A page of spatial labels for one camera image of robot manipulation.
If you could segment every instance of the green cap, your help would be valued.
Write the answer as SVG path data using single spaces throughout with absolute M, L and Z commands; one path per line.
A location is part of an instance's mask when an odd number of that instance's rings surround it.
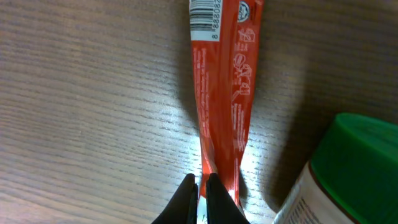
M 360 223 L 398 223 L 398 126 L 339 114 L 311 167 L 333 200 Z

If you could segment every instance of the plastic container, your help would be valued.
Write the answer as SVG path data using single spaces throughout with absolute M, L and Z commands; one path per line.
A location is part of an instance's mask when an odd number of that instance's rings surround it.
M 336 116 L 274 223 L 398 223 L 398 126 Z

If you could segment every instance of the table surface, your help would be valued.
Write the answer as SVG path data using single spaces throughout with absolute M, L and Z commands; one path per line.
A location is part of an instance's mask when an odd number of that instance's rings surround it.
M 398 123 L 398 1 L 264 6 L 243 207 L 270 223 L 336 113 Z M 188 0 L 0 0 L 0 223 L 150 223 L 201 173 Z

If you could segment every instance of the red plastic wrapper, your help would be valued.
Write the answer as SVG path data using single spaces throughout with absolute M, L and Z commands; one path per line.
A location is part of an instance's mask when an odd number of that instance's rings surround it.
M 195 98 L 202 179 L 218 173 L 239 206 L 239 166 L 248 141 L 263 0 L 191 0 Z

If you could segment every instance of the white label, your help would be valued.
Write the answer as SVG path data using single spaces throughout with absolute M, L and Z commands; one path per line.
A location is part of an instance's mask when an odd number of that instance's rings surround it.
M 353 224 L 318 187 L 308 163 L 274 220 L 274 224 L 293 223 Z
M 207 224 L 207 203 L 203 196 L 200 196 L 198 202 L 197 224 Z
M 191 40 L 220 41 L 223 0 L 190 0 Z

